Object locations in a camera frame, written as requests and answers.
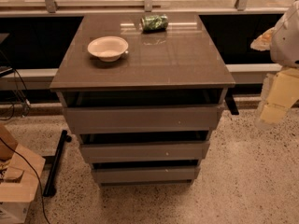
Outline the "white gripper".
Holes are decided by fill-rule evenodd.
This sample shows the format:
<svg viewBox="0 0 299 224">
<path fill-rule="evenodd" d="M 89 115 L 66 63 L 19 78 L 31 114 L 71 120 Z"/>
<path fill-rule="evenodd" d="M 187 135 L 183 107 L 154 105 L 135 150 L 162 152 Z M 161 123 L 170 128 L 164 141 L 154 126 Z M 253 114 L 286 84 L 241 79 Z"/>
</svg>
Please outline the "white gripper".
<svg viewBox="0 0 299 224">
<path fill-rule="evenodd" d="M 272 27 L 256 39 L 250 47 L 258 51 L 270 50 Z M 267 93 L 265 102 L 260 102 L 257 108 L 255 126 L 259 129 L 272 129 L 279 124 L 287 114 L 283 108 L 291 108 L 299 100 L 299 70 L 282 68 L 275 75 L 267 74 L 264 82 Z"/>
</svg>

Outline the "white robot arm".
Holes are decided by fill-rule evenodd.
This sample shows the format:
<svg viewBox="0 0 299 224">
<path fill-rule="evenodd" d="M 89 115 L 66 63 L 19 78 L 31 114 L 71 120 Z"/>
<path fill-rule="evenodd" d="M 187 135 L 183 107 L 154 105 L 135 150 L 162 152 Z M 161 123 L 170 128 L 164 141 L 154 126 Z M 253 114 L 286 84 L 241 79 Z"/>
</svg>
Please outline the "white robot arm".
<svg viewBox="0 0 299 224">
<path fill-rule="evenodd" d="M 299 0 L 295 0 L 273 28 L 250 44 L 252 49 L 270 51 L 281 69 L 267 74 L 261 91 L 255 125 L 263 130 L 280 123 L 299 101 Z"/>
</svg>

